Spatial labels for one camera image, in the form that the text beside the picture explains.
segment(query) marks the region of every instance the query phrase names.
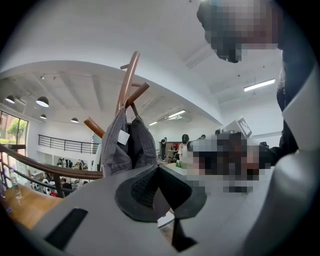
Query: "wooden floor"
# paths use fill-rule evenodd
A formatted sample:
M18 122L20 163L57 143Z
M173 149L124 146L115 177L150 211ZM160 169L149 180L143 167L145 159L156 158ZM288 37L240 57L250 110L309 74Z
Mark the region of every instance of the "wooden floor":
M23 185L19 185L22 198L17 200L13 188L5 192L6 201L12 207L12 213L8 215L25 227L32 229L42 216L63 200L59 197L46 195Z

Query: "white label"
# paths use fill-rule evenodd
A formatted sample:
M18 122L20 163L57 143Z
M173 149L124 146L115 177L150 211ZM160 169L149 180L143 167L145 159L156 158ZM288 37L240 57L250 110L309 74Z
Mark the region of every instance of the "white label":
M130 137L130 134L124 132L123 130L120 130L118 135L118 142L123 145L126 145L129 137Z

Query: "tree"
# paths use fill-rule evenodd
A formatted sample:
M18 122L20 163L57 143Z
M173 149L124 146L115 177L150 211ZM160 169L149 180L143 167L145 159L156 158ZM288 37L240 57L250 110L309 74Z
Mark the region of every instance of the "tree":
M20 123L19 123L19 118L15 118L11 122L11 124L6 132L9 135L13 135L17 140L19 140L19 138L22 136L22 134L24 133L24 130L27 127L27 123L28 122L25 120L20 120Z

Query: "water bottle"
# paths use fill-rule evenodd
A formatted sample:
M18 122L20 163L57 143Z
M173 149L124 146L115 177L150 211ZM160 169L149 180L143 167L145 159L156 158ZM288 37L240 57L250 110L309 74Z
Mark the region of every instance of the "water bottle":
M14 189L15 198L19 200L22 198L22 195L21 195L21 191L19 188L19 184L18 184L18 180L17 180L16 174L15 174L15 171L13 169L10 169L10 179L11 179L12 187Z
M6 200L5 190L1 184L0 184L0 203L2 204L2 206L5 209L7 214L12 213L12 211L13 211L12 207Z

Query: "black sleeve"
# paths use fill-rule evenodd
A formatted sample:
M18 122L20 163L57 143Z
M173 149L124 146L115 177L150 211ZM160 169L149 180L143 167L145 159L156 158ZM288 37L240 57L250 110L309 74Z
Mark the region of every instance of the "black sleeve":
M276 165L282 157L294 153L298 149L296 140L285 121L283 121L282 141L280 146L272 148L259 146L259 169L266 169Z
M281 146L267 148L259 147L259 169L267 169L274 166L278 160L288 154L287 145L283 143Z

